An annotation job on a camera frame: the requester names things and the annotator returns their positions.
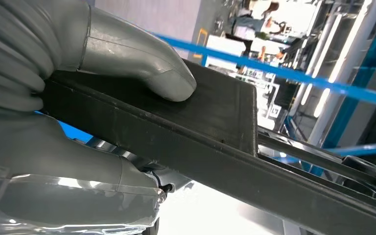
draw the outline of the robotic hand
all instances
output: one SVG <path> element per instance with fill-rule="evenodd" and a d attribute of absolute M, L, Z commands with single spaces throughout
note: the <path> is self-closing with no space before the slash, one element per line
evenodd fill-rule
<path fill-rule="evenodd" d="M 83 1 L 0 0 L 0 233 L 140 233 L 163 192 L 34 113 L 54 70 L 135 77 L 172 101 L 196 88 L 172 47 Z"/>

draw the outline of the transparent plastic cover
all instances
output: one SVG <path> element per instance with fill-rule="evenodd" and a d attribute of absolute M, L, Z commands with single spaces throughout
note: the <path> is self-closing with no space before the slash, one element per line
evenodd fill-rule
<path fill-rule="evenodd" d="M 165 193 L 0 167 L 0 234 L 140 234 L 155 223 Z"/>

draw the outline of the fluorescent light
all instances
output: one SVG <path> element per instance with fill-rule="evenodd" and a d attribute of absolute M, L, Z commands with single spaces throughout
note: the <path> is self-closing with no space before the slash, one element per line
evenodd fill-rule
<path fill-rule="evenodd" d="M 364 4 L 362 5 L 357 18 L 355 19 L 354 25 L 351 28 L 348 38 L 345 41 L 344 46 L 342 47 L 341 54 L 339 55 L 339 58 L 335 63 L 335 67 L 333 68 L 331 75 L 329 76 L 328 82 L 334 82 L 336 80 L 336 77 L 338 76 L 338 73 L 341 70 L 342 64 L 344 63 L 345 58 L 348 55 L 348 51 L 350 50 L 351 45 L 354 42 L 355 36 L 358 33 L 359 27 L 361 26 L 362 21 L 364 20 L 364 17 L 367 13 L 367 7 L 371 4 L 371 1 L 372 0 L 364 1 Z"/>
<path fill-rule="evenodd" d="M 347 58 L 348 52 L 350 51 L 351 45 L 354 42 L 355 36 L 357 35 L 357 33 L 359 31 L 359 27 L 361 26 L 362 21 L 364 20 L 365 15 L 367 14 L 368 6 L 371 4 L 371 2 L 372 2 L 372 0 L 365 0 L 364 1 L 363 5 L 361 7 L 361 10 L 359 11 L 357 18 L 355 19 L 355 22 L 352 25 L 351 31 L 348 35 L 348 38 L 345 41 L 344 46 L 342 47 L 339 58 L 336 61 L 335 66 L 333 67 L 333 70 L 331 72 L 331 75 L 328 78 L 328 82 L 333 83 L 336 80 L 339 72 L 341 71 L 342 65 L 344 64 L 344 61 Z M 315 108 L 315 112 L 313 112 L 314 117 L 317 118 L 321 114 L 321 112 L 322 112 L 322 110 L 325 106 L 325 102 L 326 102 L 326 100 L 329 96 L 329 92 L 330 92 L 329 89 L 325 89 L 322 92 L 321 98 L 319 99 L 319 103 Z"/>
<path fill-rule="evenodd" d="M 306 47 L 306 44 L 307 44 L 307 39 L 305 39 L 304 42 L 302 43 L 302 49 Z"/>
<path fill-rule="evenodd" d="M 302 97 L 301 105 L 305 105 L 306 104 L 306 101 L 307 101 L 307 98 L 309 97 L 309 93 L 310 93 L 311 89 L 312 89 L 312 84 L 309 84 L 306 87 L 306 90 L 305 90 L 305 93 L 304 93 L 304 97 Z"/>
<path fill-rule="evenodd" d="M 319 117 L 319 115 L 321 114 L 322 110 L 324 109 L 325 102 L 326 102 L 326 100 L 328 98 L 329 92 L 330 92 L 330 90 L 328 88 L 326 88 L 324 90 L 324 92 L 322 92 L 321 98 L 319 99 L 319 103 L 318 103 L 318 105 L 315 108 L 315 112 L 313 112 L 313 116 L 315 118 Z"/>
<path fill-rule="evenodd" d="M 339 26 L 339 23 L 341 22 L 341 19 L 342 19 L 342 15 L 339 14 L 336 16 L 335 18 L 335 21 L 333 22 L 333 25 L 332 25 L 332 28 L 331 28 L 331 31 L 328 35 L 328 38 L 327 40 L 325 41 L 325 45 L 324 45 L 324 48 L 322 49 L 322 52 L 321 54 L 319 55 L 319 60 L 318 62 L 316 63 L 315 65 L 315 69 L 313 70 L 313 73 L 312 73 L 312 77 L 315 78 L 318 73 L 319 73 L 319 69 L 321 68 L 321 65 L 322 63 L 324 62 L 324 59 L 325 59 L 325 56 L 327 54 L 327 51 L 329 49 L 329 46 L 332 42 L 332 39 L 335 35 L 335 32 Z M 312 84 L 309 84 L 308 87 L 306 87 L 306 90 L 305 90 L 305 93 L 304 93 L 304 97 L 302 98 L 302 101 L 301 101 L 301 105 L 305 105 L 306 104 L 306 101 L 307 101 L 307 98 L 309 97 L 309 93 L 310 93 L 310 90 L 312 89 Z"/>
<path fill-rule="evenodd" d="M 318 63 L 316 63 L 316 66 L 315 66 L 315 69 L 313 70 L 313 74 L 312 74 L 312 77 L 316 77 L 318 75 L 318 72 L 319 72 L 319 69 L 321 68 L 321 65 L 322 63 L 324 62 L 324 59 L 325 59 L 325 56 L 327 54 L 327 51 L 329 49 L 329 46 L 332 42 L 332 39 L 335 35 L 335 32 L 339 26 L 339 23 L 341 22 L 341 19 L 342 19 L 342 15 L 339 14 L 336 16 L 335 18 L 335 21 L 332 25 L 332 28 L 331 28 L 331 31 L 330 31 L 330 34 L 328 35 L 328 38 L 325 42 L 325 46 L 324 48 L 322 49 L 322 52 L 321 52 L 321 55 L 319 56 L 319 60 L 318 60 Z"/>
<path fill-rule="evenodd" d="M 322 1 L 319 1 L 318 4 L 316 5 L 315 12 L 312 15 L 312 19 L 310 20 L 309 26 L 306 31 L 306 36 L 309 36 L 313 25 L 315 24 L 316 17 L 318 16 L 319 8 L 321 8 Z"/>
<path fill-rule="evenodd" d="M 300 52 L 300 51 L 301 51 L 301 50 L 298 49 L 298 51 L 296 52 L 295 59 L 293 59 L 293 65 L 295 65 L 296 61 L 298 60 L 298 55 L 299 55 L 299 52 Z"/>

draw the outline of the gray wall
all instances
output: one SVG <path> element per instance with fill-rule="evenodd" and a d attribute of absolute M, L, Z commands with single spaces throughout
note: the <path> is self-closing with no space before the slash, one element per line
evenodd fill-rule
<path fill-rule="evenodd" d="M 95 6 L 147 31 L 191 42 L 201 0 L 96 0 Z M 188 57 L 188 52 L 177 49 Z"/>

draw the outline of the blue strip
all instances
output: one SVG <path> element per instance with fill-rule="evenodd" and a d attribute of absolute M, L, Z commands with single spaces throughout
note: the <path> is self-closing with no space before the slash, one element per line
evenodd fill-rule
<path fill-rule="evenodd" d="M 334 148 L 334 149 L 328 149 L 328 151 L 340 154 L 344 157 L 348 155 L 352 155 L 352 156 L 375 155 L 376 143 L 358 145 L 358 146 L 348 147 L 348 148 Z"/>
<path fill-rule="evenodd" d="M 84 131 L 81 131 L 77 128 L 74 128 L 68 124 L 63 123 L 62 121 L 58 121 L 61 125 L 61 128 L 63 128 L 64 133 L 66 136 L 70 139 L 78 139 L 83 142 L 89 141 L 93 136 L 90 134 L 87 134 Z"/>
<path fill-rule="evenodd" d="M 311 76 L 306 75 L 302 72 L 297 72 L 297 71 L 289 70 L 285 68 L 272 67 L 270 65 L 267 65 L 258 61 L 250 60 L 245 57 L 237 57 L 237 56 L 226 54 L 220 51 L 207 49 L 206 47 L 203 47 L 203 46 L 194 45 L 191 43 L 183 42 L 180 40 L 176 40 L 176 39 L 161 36 L 161 35 L 158 35 L 158 37 L 167 41 L 173 47 L 186 49 L 191 52 L 202 54 L 203 56 L 207 55 L 207 56 L 217 57 L 219 59 L 227 60 L 227 61 L 234 62 L 240 65 L 245 65 L 247 67 L 262 70 L 265 72 L 271 72 L 285 79 L 287 78 L 287 79 L 294 80 L 297 82 L 302 82 L 302 83 L 312 83 L 312 85 L 315 87 L 322 88 L 322 89 L 329 88 L 331 92 L 346 95 L 348 97 L 352 97 L 352 98 L 366 101 L 366 102 L 376 105 L 376 92 L 374 91 L 361 89 L 358 87 L 352 87 L 346 84 L 330 83 L 327 81 L 327 79 L 324 79 L 324 78 L 313 79 Z"/>

